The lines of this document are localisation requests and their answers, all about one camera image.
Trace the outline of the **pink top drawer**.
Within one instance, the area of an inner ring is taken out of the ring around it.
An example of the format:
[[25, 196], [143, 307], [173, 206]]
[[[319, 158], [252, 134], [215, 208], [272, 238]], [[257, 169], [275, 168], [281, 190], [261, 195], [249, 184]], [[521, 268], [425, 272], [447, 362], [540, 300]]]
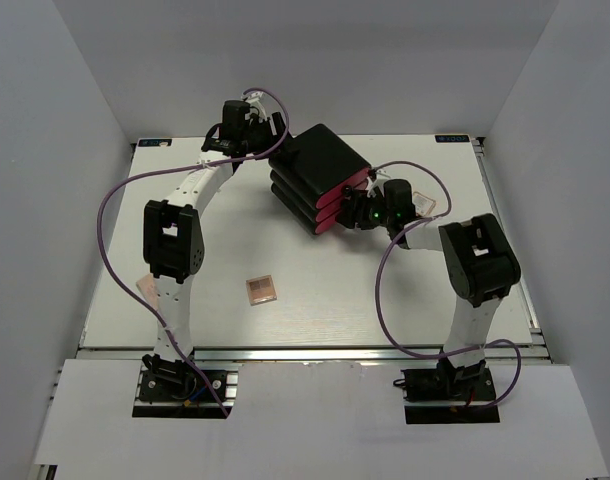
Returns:
[[362, 169], [355, 174], [348, 177], [346, 180], [341, 181], [338, 185], [330, 188], [323, 194], [319, 196], [316, 201], [315, 207], [317, 209], [322, 209], [326, 207], [328, 204], [335, 201], [337, 198], [340, 198], [344, 195], [344, 191], [348, 188], [353, 189], [357, 186], [365, 183], [369, 178], [369, 169]]

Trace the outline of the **pink bottom drawer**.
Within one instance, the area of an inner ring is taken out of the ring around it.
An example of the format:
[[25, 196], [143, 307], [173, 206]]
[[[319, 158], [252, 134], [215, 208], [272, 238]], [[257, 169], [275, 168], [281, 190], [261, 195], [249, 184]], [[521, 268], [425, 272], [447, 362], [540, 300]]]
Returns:
[[315, 228], [314, 228], [313, 233], [315, 235], [320, 235], [320, 234], [328, 231], [335, 224], [336, 224], [336, 217], [335, 216], [330, 216], [330, 217], [322, 220], [321, 222], [317, 223]]

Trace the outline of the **black drawer organizer cabinet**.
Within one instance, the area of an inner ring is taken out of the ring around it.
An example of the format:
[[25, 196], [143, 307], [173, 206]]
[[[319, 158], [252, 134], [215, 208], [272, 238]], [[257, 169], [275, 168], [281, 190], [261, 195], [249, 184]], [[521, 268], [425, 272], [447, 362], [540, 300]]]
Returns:
[[269, 158], [271, 190], [313, 233], [321, 194], [371, 164], [326, 125], [289, 137]]

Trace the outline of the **small palette near right arm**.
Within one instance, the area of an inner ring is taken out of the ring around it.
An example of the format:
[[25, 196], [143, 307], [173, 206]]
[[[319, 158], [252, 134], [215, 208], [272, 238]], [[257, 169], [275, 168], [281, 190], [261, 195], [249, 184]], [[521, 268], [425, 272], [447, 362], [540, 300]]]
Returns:
[[412, 201], [416, 212], [421, 217], [430, 216], [436, 206], [436, 201], [421, 192], [414, 192]]

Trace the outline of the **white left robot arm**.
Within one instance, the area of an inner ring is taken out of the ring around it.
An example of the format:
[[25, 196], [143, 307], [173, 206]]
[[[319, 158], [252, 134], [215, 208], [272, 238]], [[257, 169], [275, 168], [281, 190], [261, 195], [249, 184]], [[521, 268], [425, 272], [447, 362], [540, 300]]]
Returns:
[[154, 354], [169, 362], [193, 352], [190, 297], [205, 258], [201, 217], [223, 184], [246, 157], [272, 149], [285, 132], [279, 112], [268, 114], [264, 93], [252, 90], [225, 102], [221, 121], [206, 135], [199, 169], [189, 173], [161, 201], [144, 208], [143, 256], [153, 277], [158, 326]]

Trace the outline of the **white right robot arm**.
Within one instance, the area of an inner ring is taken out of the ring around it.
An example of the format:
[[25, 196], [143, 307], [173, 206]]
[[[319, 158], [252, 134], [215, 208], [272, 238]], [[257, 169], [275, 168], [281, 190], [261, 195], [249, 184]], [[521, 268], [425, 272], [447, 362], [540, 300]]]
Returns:
[[492, 320], [521, 277], [496, 216], [485, 213], [439, 225], [437, 217], [417, 213], [411, 184], [395, 179], [369, 190], [345, 187], [337, 221], [349, 229], [385, 228], [391, 240], [387, 253], [400, 247], [443, 255], [456, 305], [436, 384], [444, 396], [462, 397], [471, 389], [473, 376], [485, 368], [484, 345]]

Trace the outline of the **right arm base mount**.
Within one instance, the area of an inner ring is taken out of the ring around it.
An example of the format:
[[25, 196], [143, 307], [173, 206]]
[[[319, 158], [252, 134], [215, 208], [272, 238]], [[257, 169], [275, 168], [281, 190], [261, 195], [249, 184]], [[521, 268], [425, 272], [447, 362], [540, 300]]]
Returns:
[[498, 406], [487, 407], [496, 400], [496, 389], [487, 367], [479, 375], [465, 380], [451, 378], [442, 365], [405, 369], [392, 386], [403, 393], [407, 425], [500, 422]]

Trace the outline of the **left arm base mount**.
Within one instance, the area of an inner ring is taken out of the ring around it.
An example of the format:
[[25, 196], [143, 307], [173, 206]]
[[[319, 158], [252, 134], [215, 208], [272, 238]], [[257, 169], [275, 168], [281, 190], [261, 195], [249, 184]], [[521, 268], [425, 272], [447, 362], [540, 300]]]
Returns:
[[132, 417], [224, 420], [233, 405], [228, 393], [229, 372], [208, 369], [203, 373], [206, 378], [183, 360], [144, 355]]

